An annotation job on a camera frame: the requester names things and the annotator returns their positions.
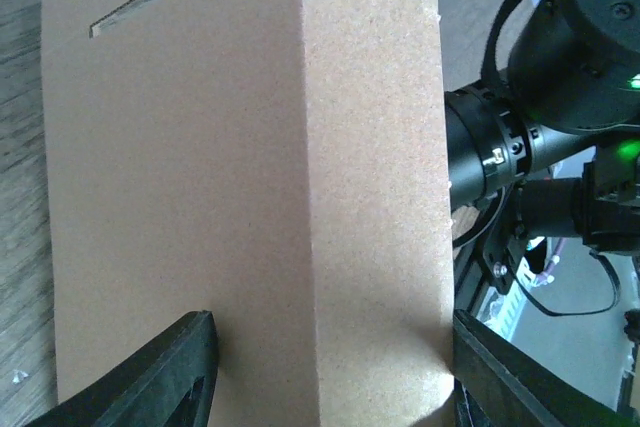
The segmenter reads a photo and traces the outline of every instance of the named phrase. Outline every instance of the green light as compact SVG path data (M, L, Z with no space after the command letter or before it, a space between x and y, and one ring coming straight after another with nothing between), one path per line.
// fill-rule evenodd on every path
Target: green light
M636 75L633 79L629 81L629 87L636 90L640 89L640 74Z
M622 160L635 160L640 155L640 140L625 140L618 146L618 156Z

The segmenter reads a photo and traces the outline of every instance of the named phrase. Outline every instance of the floor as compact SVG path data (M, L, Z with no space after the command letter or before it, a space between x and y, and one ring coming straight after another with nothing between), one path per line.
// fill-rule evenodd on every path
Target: floor
M445 87L475 80L501 0L440 0ZM504 61L527 13L502 36ZM55 405L53 278L42 95L40 0L0 4L0 427ZM456 230L472 216L458 216Z

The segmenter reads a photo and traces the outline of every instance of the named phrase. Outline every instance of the cardboard box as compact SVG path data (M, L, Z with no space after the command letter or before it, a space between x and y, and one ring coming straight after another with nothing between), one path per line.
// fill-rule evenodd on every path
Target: cardboard box
M211 425L440 425L437 0L43 0L60 400L214 313Z

